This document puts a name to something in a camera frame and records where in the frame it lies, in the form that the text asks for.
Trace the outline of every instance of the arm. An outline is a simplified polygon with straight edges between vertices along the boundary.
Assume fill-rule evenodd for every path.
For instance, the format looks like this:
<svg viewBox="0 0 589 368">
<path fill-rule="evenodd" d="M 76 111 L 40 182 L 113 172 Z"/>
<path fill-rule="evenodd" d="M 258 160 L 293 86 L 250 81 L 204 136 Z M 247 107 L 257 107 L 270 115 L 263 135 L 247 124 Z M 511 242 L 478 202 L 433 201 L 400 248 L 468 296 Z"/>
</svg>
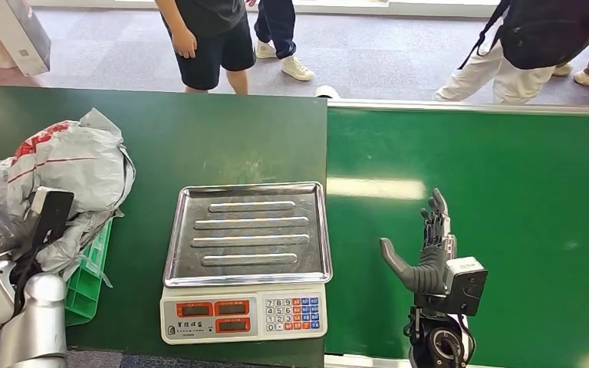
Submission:
<svg viewBox="0 0 589 368">
<path fill-rule="evenodd" d="M 175 52 L 185 58 L 194 58 L 197 40 L 179 13 L 176 0 L 155 0 L 155 3 L 173 34 Z"/>
</svg>

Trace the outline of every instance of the gray carpet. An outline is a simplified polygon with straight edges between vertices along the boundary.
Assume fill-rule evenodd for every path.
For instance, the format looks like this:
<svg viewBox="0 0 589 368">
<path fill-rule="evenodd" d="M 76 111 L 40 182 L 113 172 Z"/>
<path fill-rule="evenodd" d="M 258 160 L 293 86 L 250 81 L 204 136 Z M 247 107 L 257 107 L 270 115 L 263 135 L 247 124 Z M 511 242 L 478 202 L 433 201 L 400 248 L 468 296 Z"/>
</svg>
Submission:
<svg viewBox="0 0 589 368">
<path fill-rule="evenodd" d="M 52 87 L 181 91 L 171 44 L 156 11 L 38 9 L 53 39 Z M 253 24 L 255 14 L 250 14 Z M 428 100 L 477 39 L 481 20 L 299 15 L 295 40 L 315 79 L 298 82 L 276 60 L 258 61 L 251 92 L 310 96 L 330 84 L 342 97 Z M 589 49 L 576 61 L 582 68 Z M 216 93 L 230 93 L 223 78 Z M 492 101 L 490 87 L 472 99 Z M 552 80 L 536 104 L 589 105 L 589 87 Z"/>
</svg>

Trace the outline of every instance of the navy pants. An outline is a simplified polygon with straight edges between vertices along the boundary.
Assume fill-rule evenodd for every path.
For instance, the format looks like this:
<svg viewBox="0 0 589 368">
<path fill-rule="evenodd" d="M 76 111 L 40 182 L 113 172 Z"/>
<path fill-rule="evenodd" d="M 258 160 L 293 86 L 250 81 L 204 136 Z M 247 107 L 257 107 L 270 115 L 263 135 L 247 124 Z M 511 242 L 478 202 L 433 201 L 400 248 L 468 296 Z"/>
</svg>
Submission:
<svg viewBox="0 0 589 368">
<path fill-rule="evenodd" d="M 261 0 L 254 30 L 261 42 L 274 43 L 277 58 L 293 55 L 297 45 L 292 41 L 295 36 L 295 6 L 292 0 Z"/>
</svg>

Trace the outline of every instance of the green surface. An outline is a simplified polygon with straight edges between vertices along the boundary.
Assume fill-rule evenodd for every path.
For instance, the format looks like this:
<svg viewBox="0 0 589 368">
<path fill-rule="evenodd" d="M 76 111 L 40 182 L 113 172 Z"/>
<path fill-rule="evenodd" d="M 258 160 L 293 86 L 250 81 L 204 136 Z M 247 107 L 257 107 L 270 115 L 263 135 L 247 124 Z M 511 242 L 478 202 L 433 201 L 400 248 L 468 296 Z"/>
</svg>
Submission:
<svg viewBox="0 0 589 368">
<path fill-rule="evenodd" d="M 328 123 L 327 352 L 404 357 L 412 298 L 381 260 L 378 238 L 418 259 L 420 184 L 424 197 L 439 186 L 447 198 L 459 255 L 490 271 L 469 319 L 479 344 L 473 363 L 584 366 L 589 116 L 329 109 Z M 385 198 L 384 184 L 380 198 L 347 192 L 337 178 L 399 180 L 410 199 Z"/>
<path fill-rule="evenodd" d="M 0 159 L 30 135 L 96 107 L 123 131 L 137 180 L 112 228 L 93 321 L 68 344 L 157 356 L 316 367 L 324 340 L 169 346 L 160 336 L 163 266 L 184 186 L 317 180 L 326 166 L 321 99 L 0 88 Z"/>
</svg>

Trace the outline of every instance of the hand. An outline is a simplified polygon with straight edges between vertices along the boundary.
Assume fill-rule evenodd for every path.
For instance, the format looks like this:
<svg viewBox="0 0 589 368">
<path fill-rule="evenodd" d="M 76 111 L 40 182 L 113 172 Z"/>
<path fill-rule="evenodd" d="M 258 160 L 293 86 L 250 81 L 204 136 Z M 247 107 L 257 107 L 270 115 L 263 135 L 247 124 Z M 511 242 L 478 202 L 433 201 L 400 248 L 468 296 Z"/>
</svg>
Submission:
<svg viewBox="0 0 589 368">
<path fill-rule="evenodd" d="M 175 52 L 185 58 L 194 58 L 197 50 L 197 39 L 188 29 L 173 32 L 173 48 Z"/>
</svg>

